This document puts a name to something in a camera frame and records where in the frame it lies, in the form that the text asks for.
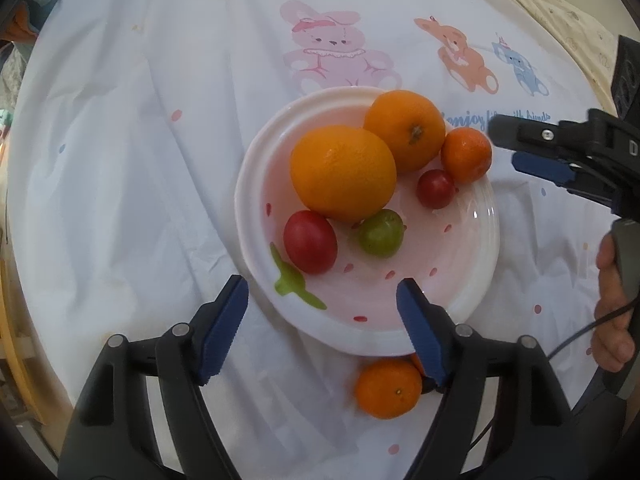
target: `black cable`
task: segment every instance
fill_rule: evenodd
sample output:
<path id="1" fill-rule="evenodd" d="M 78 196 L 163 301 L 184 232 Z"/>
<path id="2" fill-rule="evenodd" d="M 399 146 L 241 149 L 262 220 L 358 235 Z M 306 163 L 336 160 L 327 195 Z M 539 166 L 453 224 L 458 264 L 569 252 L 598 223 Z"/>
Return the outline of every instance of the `black cable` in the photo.
<path id="1" fill-rule="evenodd" d="M 573 343 L 576 339 L 578 339 L 580 336 L 586 334 L 587 332 L 589 332 L 590 330 L 593 330 L 594 328 L 596 328 L 597 326 L 600 326 L 603 323 L 606 323 L 608 321 L 611 321 L 612 319 L 617 318 L 618 316 L 622 316 L 623 314 L 626 314 L 627 312 L 629 312 L 631 309 L 633 309 L 635 306 L 637 306 L 638 304 L 640 304 L 640 296 L 638 296 L 637 298 L 635 298 L 633 301 L 630 301 L 629 303 L 627 303 L 625 306 L 621 306 L 620 308 L 617 308 L 616 310 L 614 310 L 613 312 L 609 312 L 606 316 L 602 316 L 601 318 L 597 319 L 596 321 L 593 321 L 591 323 L 589 323 L 587 326 L 585 326 L 584 328 L 581 328 L 580 330 L 578 330 L 578 332 L 576 332 L 575 334 L 573 334 L 571 337 L 565 339 L 563 342 L 561 342 L 548 356 L 547 358 L 551 361 L 551 359 L 553 359 L 554 357 L 556 357 L 562 350 L 564 350 L 567 346 L 569 346 L 571 343 Z M 478 436 L 476 436 L 476 438 L 473 440 L 473 442 L 471 443 L 471 446 L 469 446 L 469 451 L 471 451 L 477 444 L 478 442 L 480 442 L 482 440 L 482 437 L 484 437 L 487 433 L 487 431 L 489 431 L 492 427 L 492 425 L 494 424 L 494 418 L 492 418 L 489 423 L 484 427 L 484 430 L 482 430 Z"/>

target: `red fruit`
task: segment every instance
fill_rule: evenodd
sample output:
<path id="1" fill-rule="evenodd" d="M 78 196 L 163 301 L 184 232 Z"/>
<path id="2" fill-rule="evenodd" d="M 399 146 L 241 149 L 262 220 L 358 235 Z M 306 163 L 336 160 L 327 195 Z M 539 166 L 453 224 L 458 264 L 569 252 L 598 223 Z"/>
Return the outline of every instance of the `red fruit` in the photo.
<path id="1" fill-rule="evenodd" d="M 415 193 L 423 206 L 442 209 L 453 200 L 456 184 L 446 171 L 429 170 L 420 177 Z"/>
<path id="2" fill-rule="evenodd" d="M 327 272 L 338 257 L 334 228 L 313 211 L 293 213 L 284 226 L 282 238 L 291 262 L 307 274 Z"/>

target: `pink teddy bear illustration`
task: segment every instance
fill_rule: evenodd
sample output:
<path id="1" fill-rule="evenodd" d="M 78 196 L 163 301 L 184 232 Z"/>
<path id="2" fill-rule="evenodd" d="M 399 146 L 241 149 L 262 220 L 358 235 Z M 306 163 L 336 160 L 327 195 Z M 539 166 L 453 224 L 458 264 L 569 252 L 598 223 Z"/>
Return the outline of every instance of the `pink teddy bear illustration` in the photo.
<path id="1" fill-rule="evenodd" d="M 293 27 L 293 41 L 302 47 L 284 55 L 287 67 L 295 70 L 293 81 L 302 93 L 318 86 L 400 88 L 402 79 L 393 70 L 391 58 L 379 50 L 364 49 L 364 34 L 353 26 L 360 20 L 357 12 L 319 14 L 292 0 L 280 7 L 280 14 Z"/>

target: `green fruit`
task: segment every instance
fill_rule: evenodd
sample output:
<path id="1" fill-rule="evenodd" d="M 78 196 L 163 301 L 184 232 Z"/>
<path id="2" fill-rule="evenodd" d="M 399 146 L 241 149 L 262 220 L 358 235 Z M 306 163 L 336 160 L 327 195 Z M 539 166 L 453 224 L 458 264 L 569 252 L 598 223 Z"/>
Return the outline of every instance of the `green fruit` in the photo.
<path id="1" fill-rule="evenodd" d="M 367 218 L 358 228 L 358 243 L 366 253 L 389 258 L 398 252 L 404 238 L 400 215 L 383 209 Z"/>

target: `metal screw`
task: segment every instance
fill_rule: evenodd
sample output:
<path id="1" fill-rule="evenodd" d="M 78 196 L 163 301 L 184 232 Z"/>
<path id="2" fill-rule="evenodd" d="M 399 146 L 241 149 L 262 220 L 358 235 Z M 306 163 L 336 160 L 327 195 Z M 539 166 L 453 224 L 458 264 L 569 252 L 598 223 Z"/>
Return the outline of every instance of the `metal screw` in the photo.
<path id="1" fill-rule="evenodd" d="M 536 346 L 538 346 L 538 342 L 536 341 L 536 338 L 530 336 L 530 335 L 524 335 L 520 338 L 520 344 L 522 346 L 524 346 L 524 348 L 535 348 Z"/>
<path id="2" fill-rule="evenodd" d="M 456 334 L 458 334 L 460 337 L 469 337 L 472 335 L 473 332 L 474 332 L 474 329 L 471 328 L 469 325 L 466 325 L 464 323 L 456 325 Z"/>
<path id="3" fill-rule="evenodd" d="M 107 345 L 109 345 L 111 348 L 117 348 L 122 343 L 124 343 L 124 338 L 120 334 L 112 335 L 107 339 Z"/>
<path id="4" fill-rule="evenodd" d="M 181 335 L 187 335 L 189 333 L 189 328 L 189 325 L 187 325 L 186 323 L 178 323 L 171 329 L 171 333 L 175 336 L 180 337 Z"/>

